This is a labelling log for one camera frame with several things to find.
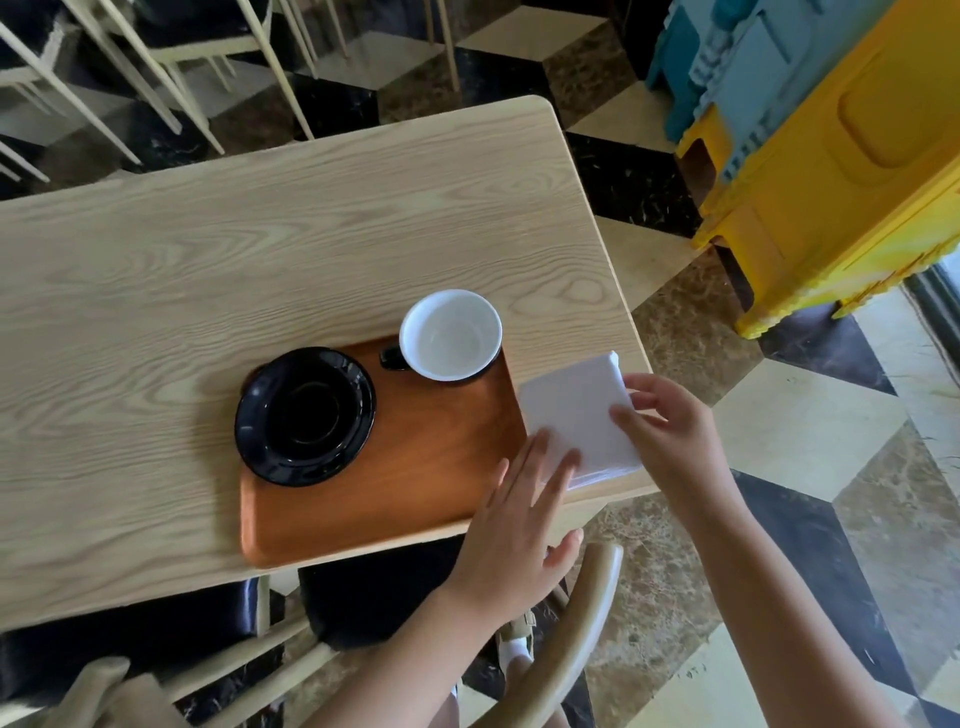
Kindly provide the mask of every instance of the person's left hand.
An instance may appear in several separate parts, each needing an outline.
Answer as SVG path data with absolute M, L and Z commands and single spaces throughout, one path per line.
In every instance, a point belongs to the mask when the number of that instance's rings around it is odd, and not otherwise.
M 541 430 L 513 464 L 500 462 L 441 587 L 489 619 L 491 630 L 544 599 L 570 571 L 584 539 L 581 529 L 570 531 L 547 553 L 547 529 L 580 465 L 579 451 L 568 452 L 534 502 L 549 439 Z

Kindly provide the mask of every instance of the hand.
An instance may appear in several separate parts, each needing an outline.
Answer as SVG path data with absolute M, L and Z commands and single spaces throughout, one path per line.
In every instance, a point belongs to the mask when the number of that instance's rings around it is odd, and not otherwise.
M 614 406 L 611 417 L 627 433 L 677 517 L 692 522 L 740 515 L 746 503 L 733 481 L 710 408 L 662 376 L 623 376 L 634 409 Z M 654 409 L 660 415 L 635 412 Z
M 547 529 L 580 465 L 580 453 L 568 452 L 534 502 L 549 439 L 541 430 L 513 464 L 500 462 L 441 587 L 488 619 L 490 632 L 544 599 L 570 571 L 584 539 L 581 529 L 570 531 L 547 554 Z

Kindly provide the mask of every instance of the black saucer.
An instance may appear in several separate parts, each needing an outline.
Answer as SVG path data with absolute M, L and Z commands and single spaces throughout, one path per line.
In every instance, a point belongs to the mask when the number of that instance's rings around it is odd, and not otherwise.
M 233 437 L 258 477 L 300 487 L 349 465 L 373 427 L 376 393 L 355 359 L 324 347 L 295 349 L 253 373 Z

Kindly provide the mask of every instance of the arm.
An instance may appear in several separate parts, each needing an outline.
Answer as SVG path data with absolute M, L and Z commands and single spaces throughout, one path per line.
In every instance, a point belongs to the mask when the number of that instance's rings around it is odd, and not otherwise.
M 700 554 L 771 728 L 905 728 L 740 495 L 709 408 L 679 384 L 626 375 L 637 410 L 614 408 Z
M 470 522 L 453 572 L 306 728 L 423 728 L 500 625 L 544 599 L 573 566 L 583 532 L 546 557 L 547 528 L 579 463 L 570 452 L 540 497 L 549 437 L 504 460 Z

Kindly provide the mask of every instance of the black chair cushion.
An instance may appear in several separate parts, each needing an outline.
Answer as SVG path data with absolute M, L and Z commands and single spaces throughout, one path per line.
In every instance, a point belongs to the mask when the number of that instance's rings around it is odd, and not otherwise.
M 270 0 L 251 0 L 260 22 L 266 22 Z M 135 0 L 134 23 L 148 48 L 248 36 L 250 25 L 236 0 Z
M 60 11 L 60 0 L 0 0 L 0 22 L 38 56 L 43 53 Z M 0 70 L 27 65 L 0 40 Z
M 0 703 L 56 705 L 91 660 L 130 658 L 163 676 L 256 634 L 256 579 L 0 635 Z
M 463 536 L 300 569 L 310 627 L 337 650 L 389 639 L 449 576 Z

